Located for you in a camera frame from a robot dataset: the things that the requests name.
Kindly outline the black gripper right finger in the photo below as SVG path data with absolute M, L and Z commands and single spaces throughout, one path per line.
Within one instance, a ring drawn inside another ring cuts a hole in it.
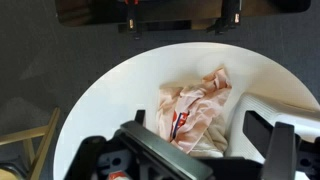
M 272 126 L 255 111 L 246 111 L 243 133 L 265 158 L 262 180 L 294 180 L 296 135 L 294 126 L 276 122 Z

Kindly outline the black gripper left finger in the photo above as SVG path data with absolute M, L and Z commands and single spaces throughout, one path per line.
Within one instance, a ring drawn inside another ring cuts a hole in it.
M 138 110 L 134 120 L 120 125 L 115 137 L 132 153 L 131 177 L 138 180 L 214 180 L 213 170 L 190 157 L 158 135 L 146 129 L 142 122 L 145 111 Z

